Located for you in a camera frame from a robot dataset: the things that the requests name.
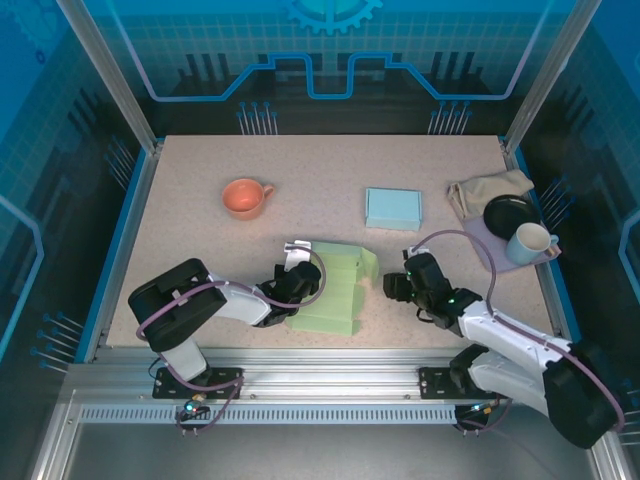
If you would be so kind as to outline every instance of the glass panel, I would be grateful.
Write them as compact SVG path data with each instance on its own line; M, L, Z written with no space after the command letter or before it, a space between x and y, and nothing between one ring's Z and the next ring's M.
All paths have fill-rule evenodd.
M575 327L616 360L634 410L640 410L639 15L638 4L602 3L522 143L548 205L547 223L560 236L558 264ZM638 419L629 420L627 433L640 433ZM639 435L621 438L637 443Z
M139 147L55 2L0 13L0 478L13 480L31 474Z
M504 134L573 4L90 0L88 7L159 135L269 134L273 114L287 134Z

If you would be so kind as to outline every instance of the towel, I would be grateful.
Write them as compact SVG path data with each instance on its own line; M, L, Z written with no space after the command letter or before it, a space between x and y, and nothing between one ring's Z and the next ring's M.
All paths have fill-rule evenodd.
M447 198L460 220L470 220L480 217L484 213L484 207L494 198L500 195L521 196L532 188L533 182L521 170L509 170L462 183L452 183L449 185Z

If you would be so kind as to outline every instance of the white mug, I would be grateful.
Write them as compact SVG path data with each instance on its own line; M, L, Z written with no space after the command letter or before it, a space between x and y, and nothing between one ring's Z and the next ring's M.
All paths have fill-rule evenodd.
M551 235L542 225L523 223L509 240L507 258L516 265L528 265L558 240L557 235Z

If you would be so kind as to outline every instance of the purple placemat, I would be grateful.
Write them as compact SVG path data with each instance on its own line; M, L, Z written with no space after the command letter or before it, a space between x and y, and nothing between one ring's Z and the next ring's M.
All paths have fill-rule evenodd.
M462 222L462 227L464 231L475 235L478 237L482 243L484 243L489 252L491 252L491 256L496 264L496 270L498 272L508 272L509 270L515 270L516 268L522 268L523 265L516 265L511 260L507 258L506 250L507 250L507 241L503 240L500 237L496 237L493 233L491 233L487 226L484 224L484 219L482 217L474 218L472 220L467 220ZM476 253L480 257L484 268L488 271L491 271L491 265L489 264L489 259L487 258L487 254L484 253L482 248L476 245L475 242L471 242L473 248L476 250ZM529 265L537 265L539 263L548 262L557 258L560 255L561 250L558 246L551 247L544 253L541 253L540 256L531 262Z

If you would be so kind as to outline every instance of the light blue box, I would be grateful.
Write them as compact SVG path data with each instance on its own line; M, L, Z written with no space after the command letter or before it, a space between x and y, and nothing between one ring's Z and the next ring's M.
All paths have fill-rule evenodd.
M392 230L420 230L422 192L367 188L365 225Z

